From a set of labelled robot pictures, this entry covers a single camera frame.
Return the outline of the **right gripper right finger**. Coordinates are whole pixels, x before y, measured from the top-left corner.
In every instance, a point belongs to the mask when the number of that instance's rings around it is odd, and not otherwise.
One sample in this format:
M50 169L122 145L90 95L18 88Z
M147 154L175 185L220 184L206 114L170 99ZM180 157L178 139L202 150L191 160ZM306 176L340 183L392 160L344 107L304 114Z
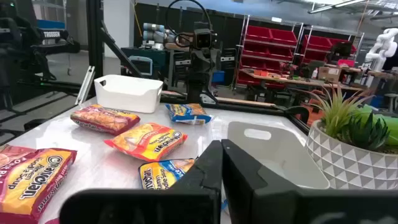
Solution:
M232 224L398 224L398 190L301 188L232 141L221 143Z

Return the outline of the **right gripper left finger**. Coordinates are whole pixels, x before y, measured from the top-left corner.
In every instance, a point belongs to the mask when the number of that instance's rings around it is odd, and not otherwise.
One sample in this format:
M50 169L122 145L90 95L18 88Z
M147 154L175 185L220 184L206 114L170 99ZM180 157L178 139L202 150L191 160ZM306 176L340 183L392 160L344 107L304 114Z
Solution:
M222 165L212 141L171 188L83 190L62 205L59 224L220 224Z

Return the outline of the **orange Maruchan ramen pack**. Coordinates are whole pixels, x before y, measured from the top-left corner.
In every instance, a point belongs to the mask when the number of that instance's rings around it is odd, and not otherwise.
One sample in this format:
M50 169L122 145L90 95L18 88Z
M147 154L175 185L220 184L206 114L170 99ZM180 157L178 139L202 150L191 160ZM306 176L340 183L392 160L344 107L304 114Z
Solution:
M146 123L104 140L104 143L129 156L157 162L180 147L187 138L188 135L181 131L156 123Z

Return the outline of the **red Maruchan ramen pack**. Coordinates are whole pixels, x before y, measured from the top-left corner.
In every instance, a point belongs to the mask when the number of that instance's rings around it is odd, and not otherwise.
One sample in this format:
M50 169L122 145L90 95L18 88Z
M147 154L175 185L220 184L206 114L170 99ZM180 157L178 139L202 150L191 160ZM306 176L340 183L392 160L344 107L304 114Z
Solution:
M7 156L8 158L12 157L22 157L26 154L34 152L35 149L28 148L28 147L20 147L20 146L12 146L5 144L0 146L0 157Z
M38 224L76 159L61 148L0 157L0 224Z
M131 112L104 108L101 105L90 105L73 112L70 119L77 125L94 131L121 134L141 119Z

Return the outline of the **dark teal cabinet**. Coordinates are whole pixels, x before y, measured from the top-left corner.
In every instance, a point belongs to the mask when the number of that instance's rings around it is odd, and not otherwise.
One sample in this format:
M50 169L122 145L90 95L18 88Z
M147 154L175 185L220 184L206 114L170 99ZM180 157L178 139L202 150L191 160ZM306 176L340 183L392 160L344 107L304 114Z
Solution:
M164 82L163 90L168 90L167 79L169 77L170 54L164 50L144 49L135 47L123 47L121 51L127 56L148 57L153 60L153 74L151 77L143 78L160 80Z

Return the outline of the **light grey plastic bin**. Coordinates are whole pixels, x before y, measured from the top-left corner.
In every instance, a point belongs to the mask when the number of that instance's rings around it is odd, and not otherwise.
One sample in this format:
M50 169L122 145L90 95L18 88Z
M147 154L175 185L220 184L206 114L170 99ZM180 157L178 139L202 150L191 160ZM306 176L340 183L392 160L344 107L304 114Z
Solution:
M228 139L295 185L328 189L330 183L296 135L282 128L233 121Z

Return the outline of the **grey teach pendant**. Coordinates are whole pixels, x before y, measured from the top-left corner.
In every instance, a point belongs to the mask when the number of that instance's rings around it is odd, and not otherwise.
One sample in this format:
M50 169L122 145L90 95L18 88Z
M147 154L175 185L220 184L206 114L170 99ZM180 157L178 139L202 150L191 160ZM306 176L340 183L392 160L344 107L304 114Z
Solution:
M128 59L137 67L145 77L151 77L153 74L153 60L148 57L130 56Z

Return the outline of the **metal rack red bins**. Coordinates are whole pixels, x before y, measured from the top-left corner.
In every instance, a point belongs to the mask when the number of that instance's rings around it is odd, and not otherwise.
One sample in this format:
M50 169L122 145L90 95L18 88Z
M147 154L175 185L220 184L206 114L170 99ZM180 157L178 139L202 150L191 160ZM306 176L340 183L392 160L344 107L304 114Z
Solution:
M309 63L312 60L327 61L332 47L338 43L351 43L351 52L348 57L356 61L361 49L364 32L335 29L322 26L303 26L297 36L297 50L294 55L300 63Z
M245 15L236 56L234 84L260 84L243 70L279 73L280 63L292 63L298 54L304 23L276 17Z

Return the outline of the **plant in white patterned pot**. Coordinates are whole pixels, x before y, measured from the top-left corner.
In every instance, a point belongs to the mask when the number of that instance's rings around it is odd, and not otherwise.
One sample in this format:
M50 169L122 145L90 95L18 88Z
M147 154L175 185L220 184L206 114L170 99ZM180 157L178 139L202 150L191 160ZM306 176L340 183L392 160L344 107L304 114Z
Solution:
M323 114L309 129L305 148L333 189L398 190L398 146L392 147L392 126L360 105L367 91L343 96L339 85L324 98L312 95Z

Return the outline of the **wooden workbench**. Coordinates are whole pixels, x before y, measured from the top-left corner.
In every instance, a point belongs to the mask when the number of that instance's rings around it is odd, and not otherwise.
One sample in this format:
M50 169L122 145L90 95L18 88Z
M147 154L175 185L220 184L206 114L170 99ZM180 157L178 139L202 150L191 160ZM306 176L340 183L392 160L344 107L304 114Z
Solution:
M240 69L239 72L243 72L246 75L249 75L250 77L253 77L254 79L261 80L261 81L266 80L266 81L272 81L272 82L278 82L278 83L289 83L289 84L296 84L296 85L317 86L317 87L325 87L325 88L331 88L331 87L336 88L337 85L339 85L341 89L354 90L354 91L368 89L367 86L360 85L358 83L352 83L352 84L346 85L344 83L333 83L333 82L328 84L328 83L325 83L324 81L314 80L314 79L309 79L309 81L306 81L305 78L299 78L299 79L295 80L294 78L288 79L287 75L279 75L277 73L268 73L266 76L256 75L255 70L250 69L250 68ZM381 78L381 79L386 79L386 80L398 80L398 75L391 74L391 73L368 71L367 75L369 77Z

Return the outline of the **cardboard box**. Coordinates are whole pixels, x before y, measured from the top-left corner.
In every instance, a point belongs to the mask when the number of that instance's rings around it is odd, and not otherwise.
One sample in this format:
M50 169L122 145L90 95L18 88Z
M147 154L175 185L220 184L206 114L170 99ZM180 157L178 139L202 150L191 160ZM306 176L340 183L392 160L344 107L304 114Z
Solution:
M327 80L332 83L337 83L341 74L341 68L320 67L318 69L318 78L320 80Z

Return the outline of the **bright green object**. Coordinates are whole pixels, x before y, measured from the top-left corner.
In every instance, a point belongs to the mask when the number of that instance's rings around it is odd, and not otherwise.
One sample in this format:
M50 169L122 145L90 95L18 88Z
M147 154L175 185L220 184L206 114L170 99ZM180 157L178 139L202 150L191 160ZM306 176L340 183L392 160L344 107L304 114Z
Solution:
M373 114L373 123L377 120L384 120L390 131L389 138L386 142L388 146L398 147L398 114L387 111L375 110L372 106L363 105L356 110L356 114L362 119L364 124L370 114Z

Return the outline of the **grey stool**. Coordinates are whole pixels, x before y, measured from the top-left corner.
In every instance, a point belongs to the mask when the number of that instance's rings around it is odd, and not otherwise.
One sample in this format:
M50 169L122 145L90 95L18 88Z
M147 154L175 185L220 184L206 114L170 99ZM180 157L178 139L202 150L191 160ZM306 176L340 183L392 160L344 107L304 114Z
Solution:
M389 99L388 112L394 112L396 101L398 100L398 93L386 93L384 96Z

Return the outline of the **white humanoid robot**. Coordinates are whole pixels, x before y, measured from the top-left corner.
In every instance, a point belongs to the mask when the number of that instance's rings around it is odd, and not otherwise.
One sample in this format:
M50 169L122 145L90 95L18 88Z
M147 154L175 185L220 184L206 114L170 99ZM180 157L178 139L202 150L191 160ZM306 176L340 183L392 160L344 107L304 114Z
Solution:
M380 72L387 60L394 56L398 43L394 41L398 35L398 28L385 29L382 34L377 36L375 44L366 54L365 62L372 62L372 70Z

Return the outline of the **white metal rail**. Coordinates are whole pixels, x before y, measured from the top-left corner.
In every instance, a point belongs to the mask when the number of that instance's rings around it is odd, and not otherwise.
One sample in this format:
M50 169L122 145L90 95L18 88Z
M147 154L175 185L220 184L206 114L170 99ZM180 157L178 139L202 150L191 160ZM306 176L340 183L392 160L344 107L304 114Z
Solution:
M83 83L81 84L81 88L78 92L75 105L80 105L86 101L94 75L95 75L95 66L89 66L86 75L84 77Z

